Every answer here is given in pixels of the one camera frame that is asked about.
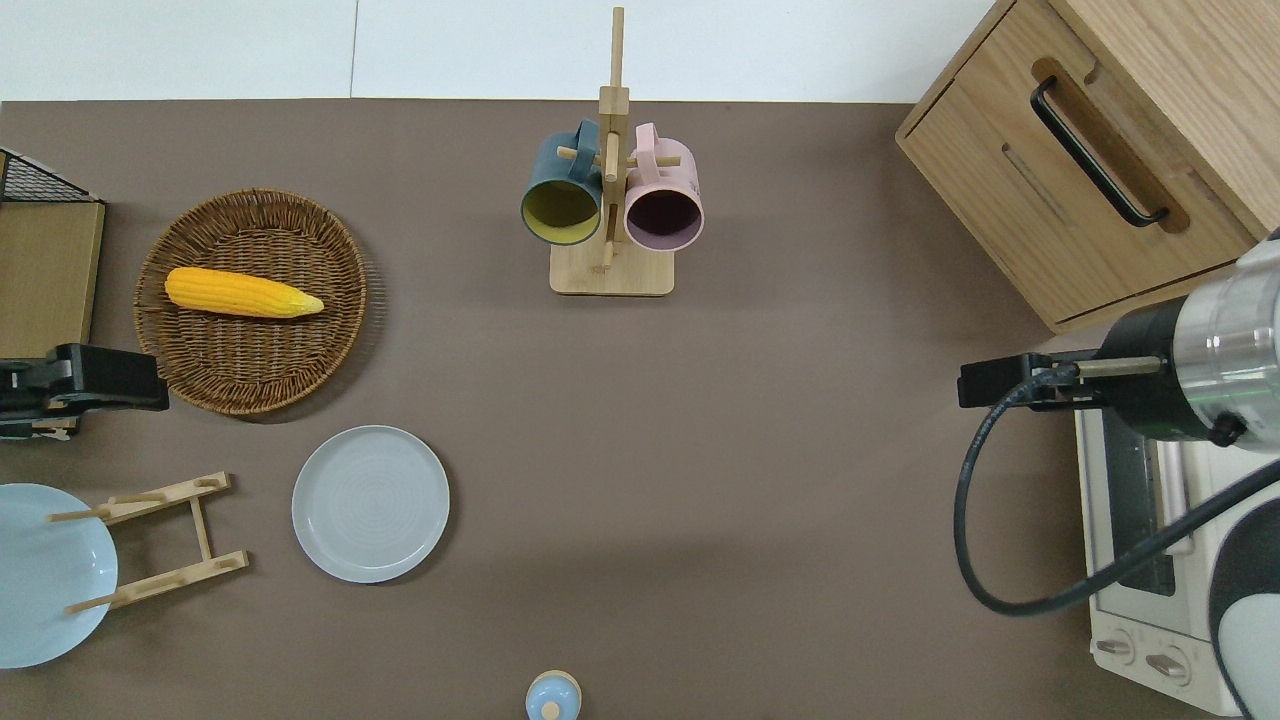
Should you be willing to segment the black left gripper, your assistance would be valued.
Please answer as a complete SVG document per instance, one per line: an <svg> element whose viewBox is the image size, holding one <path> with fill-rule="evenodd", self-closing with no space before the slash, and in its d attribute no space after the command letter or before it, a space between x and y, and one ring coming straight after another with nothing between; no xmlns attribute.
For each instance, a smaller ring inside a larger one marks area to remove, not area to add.
<svg viewBox="0 0 1280 720"><path fill-rule="evenodd" d="M4 415L164 411L168 387L156 357L92 345L59 345L42 357L3 360Z"/></svg>

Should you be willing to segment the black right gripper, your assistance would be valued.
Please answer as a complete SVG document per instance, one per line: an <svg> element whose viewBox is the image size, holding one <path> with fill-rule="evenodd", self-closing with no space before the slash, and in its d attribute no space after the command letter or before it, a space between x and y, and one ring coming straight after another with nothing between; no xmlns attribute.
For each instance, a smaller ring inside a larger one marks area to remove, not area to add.
<svg viewBox="0 0 1280 720"><path fill-rule="evenodd" d="M1092 359L1091 354L1019 354L961 365L957 378L957 406L964 409L992 407L1010 389L1033 375L1064 363ZM1101 409L1103 400L1082 380L1073 386L1036 389L1015 407L1036 413L1082 411Z"/></svg>

